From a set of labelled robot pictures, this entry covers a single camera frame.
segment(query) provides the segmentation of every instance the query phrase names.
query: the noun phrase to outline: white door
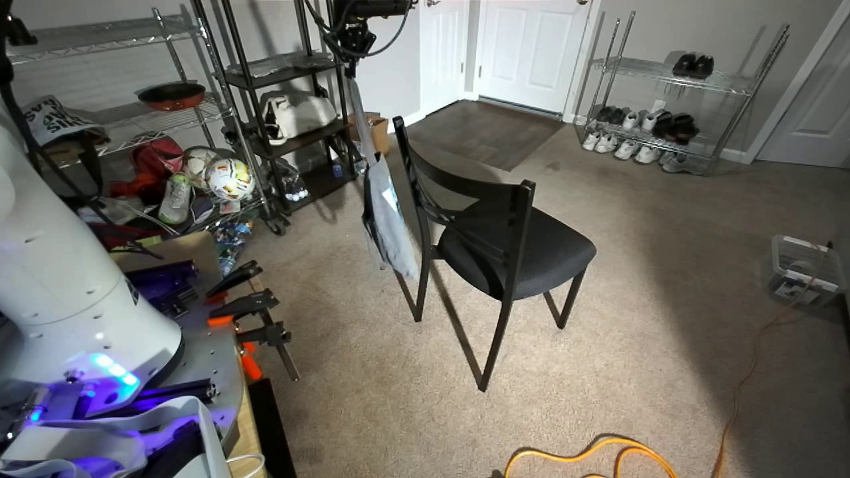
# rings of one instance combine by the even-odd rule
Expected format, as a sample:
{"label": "white door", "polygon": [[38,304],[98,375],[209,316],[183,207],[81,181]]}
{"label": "white door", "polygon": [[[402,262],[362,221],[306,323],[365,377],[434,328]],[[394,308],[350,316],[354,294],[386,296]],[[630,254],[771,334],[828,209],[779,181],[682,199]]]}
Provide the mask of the white door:
{"label": "white door", "polygon": [[846,19],[761,158],[850,168],[850,20]]}
{"label": "white door", "polygon": [[563,113],[587,12],[580,0],[484,0],[479,96]]}
{"label": "white door", "polygon": [[421,11],[421,112],[430,113],[466,96],[468,0],[425,0]]}

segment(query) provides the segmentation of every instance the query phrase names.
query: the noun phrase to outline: storage box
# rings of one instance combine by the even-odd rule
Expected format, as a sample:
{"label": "storage box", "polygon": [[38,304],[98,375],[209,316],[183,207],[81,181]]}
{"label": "storage box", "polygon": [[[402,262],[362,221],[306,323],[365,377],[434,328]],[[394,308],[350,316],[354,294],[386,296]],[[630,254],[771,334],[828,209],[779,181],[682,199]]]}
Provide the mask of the storage box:
{"label": "storage box", "polygon": [[[389,154],[391,152],[391,130],[389,130],[391,121],[386,116],[379,116],[377,112],[366,112],[366,118],[371,128],[374,152]],[[354,140],[358,140],[350,113],[348,113],[348,133]]]}
{"label": "storage box", "polygon": [[836,254],[794,235],[773,235],[771,292],[794,304],[824,304],[846,292]]}

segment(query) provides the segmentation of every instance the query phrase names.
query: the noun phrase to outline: chair seat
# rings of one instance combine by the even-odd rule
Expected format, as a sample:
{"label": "chair seat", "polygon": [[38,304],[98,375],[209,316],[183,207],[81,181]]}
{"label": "chair seat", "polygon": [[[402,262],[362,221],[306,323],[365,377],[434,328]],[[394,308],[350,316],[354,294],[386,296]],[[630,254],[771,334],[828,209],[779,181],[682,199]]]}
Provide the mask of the chair seat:
{"label": "chair seat", "polygon": [[[507,280],[510,226],[504,207],[476,202],[456,211],[446,226],[439,251],[472,286],[502,299]],[[512,296],[531,296],[548,292],[587,267],[595,257],[595,245],[567,223],[531,207],[526,251],[515,278]]]}

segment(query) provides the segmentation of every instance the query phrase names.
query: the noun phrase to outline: cardboard box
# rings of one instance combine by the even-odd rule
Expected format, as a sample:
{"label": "cardboard box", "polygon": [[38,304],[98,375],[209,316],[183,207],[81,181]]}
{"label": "cardboard box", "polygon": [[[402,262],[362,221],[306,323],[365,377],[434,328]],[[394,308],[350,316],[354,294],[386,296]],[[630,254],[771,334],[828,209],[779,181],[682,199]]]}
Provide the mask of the cardboard box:
{"label": "cardboard box", "polygon": [[[389,154],[391,152],[391,121],[386,116],[379,116],[377,112],[366,112],[369,128],[371,128],[371,142],[374,152]],[[354,140],[358,140],[356,128],[354,128],[354,116],[348,113],[348,133]]]}

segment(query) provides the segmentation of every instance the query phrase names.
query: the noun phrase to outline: black chair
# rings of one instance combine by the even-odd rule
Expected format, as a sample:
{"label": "black chair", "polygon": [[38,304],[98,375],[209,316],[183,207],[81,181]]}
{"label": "black chair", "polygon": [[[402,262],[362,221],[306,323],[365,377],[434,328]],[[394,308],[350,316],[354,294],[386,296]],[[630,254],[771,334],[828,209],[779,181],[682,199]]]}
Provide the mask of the black chair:
{"label": "black chair", "polygon": [[[534,182],[484,182],[462,177],[425,162],[407,137],[403,118],[397,116],[397,137],[417,209],[423,271],[415,308],[415,320],[423,320],[429,272],[434,261],[446,261],[468,283],[502,302],[496,331],[484,364],[484,372],[471,351],[466,334],[460,338],[476,381],[486,389],[495,372],[500,346],[507,328],[515,299],[544,294],[557,328],[580,294],[584,271],[595,257],[595,245],[580,230],[531,207]],[[468,207],[446,207],[439,188],[472,199]],[[557,310],[553,290],[571,280],[563,308]]]}

